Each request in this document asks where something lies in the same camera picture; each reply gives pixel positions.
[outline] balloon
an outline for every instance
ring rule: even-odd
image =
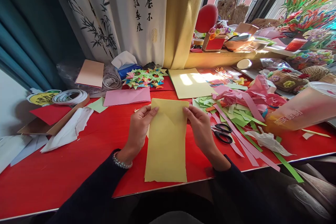
[[[216,24],[218,9],[215,5],[204,5],[198,13],[195,29],[199,33],[207,33]]]

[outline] yellow curtain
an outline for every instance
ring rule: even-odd
[[[164,67],[184,68],[201,3],[202,0],[167,0]]]

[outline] pink envelope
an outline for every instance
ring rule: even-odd
[[[121,104],[149,102],[151,94],[149,87],[137,89],[121,89],[106,92],[104,107]]]

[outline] curtain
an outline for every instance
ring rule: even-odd
[[[24,88],[65,89],[56,64],[84,60],[58,0],[0,0],[0,68]]]
[[[167,0],[164,67],[184,68],[201,3],[202,0]]]
[[[67,0],[97,61],[129,51],[138,64],[163,64],[166,0]]]

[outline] yellow cardstock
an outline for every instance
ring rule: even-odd
[[[145,182],[187,182],[186,130],[183,107],[189,102],[152,99],[159,111],[150,123]]]
[[[210,96],[212,93],[216,93],[196,68],[169,69],[169,75],[179,99]]]

